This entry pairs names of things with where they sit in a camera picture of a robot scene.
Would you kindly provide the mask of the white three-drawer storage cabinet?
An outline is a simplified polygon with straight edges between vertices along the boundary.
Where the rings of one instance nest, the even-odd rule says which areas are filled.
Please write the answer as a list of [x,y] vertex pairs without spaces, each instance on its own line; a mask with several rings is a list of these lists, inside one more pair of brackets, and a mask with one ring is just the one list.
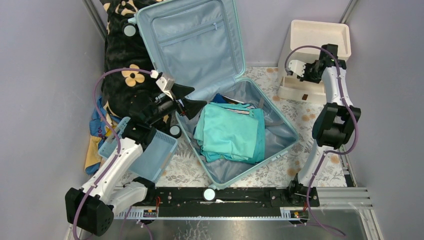
[[285,61],[292,50],[305,45],[321,47],[325,44],[337,45],[337,57],[347,61],[352,54],[348,25],[298,19],[291,22],[277,64],[279,98],[322,105],[327,102],[323,82],[299,81],[296,76],[289,76],[285,71]]

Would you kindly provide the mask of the black floral plush blanket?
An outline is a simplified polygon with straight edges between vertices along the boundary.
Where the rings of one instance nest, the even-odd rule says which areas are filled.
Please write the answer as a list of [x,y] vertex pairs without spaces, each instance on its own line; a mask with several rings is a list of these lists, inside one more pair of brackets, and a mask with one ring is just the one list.
[[141,72],[154,69],[142,37],[138,32],[126,36],[123,28],[139,10],[156,4],[156,1],[102,0],[100,3],[107,14],[104,70],[117,70],[103,80],[102,104],[109,114],[123,118],[129,115],[135,95],[156,87],[150,75]]

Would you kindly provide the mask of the light blue ribbed suitcase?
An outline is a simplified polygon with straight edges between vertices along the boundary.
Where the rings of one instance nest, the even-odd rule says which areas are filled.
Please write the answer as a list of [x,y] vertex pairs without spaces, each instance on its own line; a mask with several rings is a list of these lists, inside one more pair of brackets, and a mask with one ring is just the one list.
[[194,140],[198,117],[177,121],[207,176],[223,190],[285,155],[299,141],[290,121],[246,70],[236,3],[233,0],[166,0],[140,9],[128,20],[139,31],[153,67],[177,84],[193,87],[191,100],[211,101],[216,94],[263,110],[264,161],[257,164],[219,159],[206,162]]

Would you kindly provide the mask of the teal cloth top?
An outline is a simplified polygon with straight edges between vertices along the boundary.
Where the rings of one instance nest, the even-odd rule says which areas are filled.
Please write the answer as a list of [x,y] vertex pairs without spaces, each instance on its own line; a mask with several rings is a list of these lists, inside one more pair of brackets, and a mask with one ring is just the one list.
[[258,128],[258,120],[250,115],[210,103],[201,111],[193,138],[207,161],[241,162],[253,158]]

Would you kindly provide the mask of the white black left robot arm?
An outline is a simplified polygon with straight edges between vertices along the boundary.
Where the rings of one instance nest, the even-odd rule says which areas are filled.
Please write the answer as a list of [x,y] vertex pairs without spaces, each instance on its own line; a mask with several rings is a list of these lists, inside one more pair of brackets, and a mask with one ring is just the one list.
[[177,149],[177,135],[159,131],[154,123],[173,112],[192,119],[206,104],[188,99],[195,90],[192,86],[165,80],[157,85],[155,96],[137,94],[135,114],[112,130],[104,164],[81,187],[66,192],[66,218],[74,239],[80,238],[80,231],[90,237],[102,236],[115,215],[136,203],[148,206],[154,202],[155,182]]

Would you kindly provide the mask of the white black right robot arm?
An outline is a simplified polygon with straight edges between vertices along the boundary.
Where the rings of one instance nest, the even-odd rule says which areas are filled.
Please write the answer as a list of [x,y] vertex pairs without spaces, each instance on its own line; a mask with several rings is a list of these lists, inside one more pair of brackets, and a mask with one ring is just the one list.
[[297,174],[297,181],[304,187],[314,188],[319,174],[327,162],[326,155],[335,153],[357,134],[361,109],[354,107],[346,84],[347,66],[338,58],[338,45],[324,44],[319,58],[305,63],[297,74],[301,82],[323,83],[326,104],[312,127],[313,145],[309,157]]

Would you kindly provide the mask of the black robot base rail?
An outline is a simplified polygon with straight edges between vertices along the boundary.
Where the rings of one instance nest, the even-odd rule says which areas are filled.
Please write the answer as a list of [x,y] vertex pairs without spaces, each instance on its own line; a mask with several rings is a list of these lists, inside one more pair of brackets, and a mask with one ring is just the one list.
[[155,187],[147,199],[116,219],[141,220],[283,220],[306,222],[308,209],[320,206],[316,188],[304,187]]

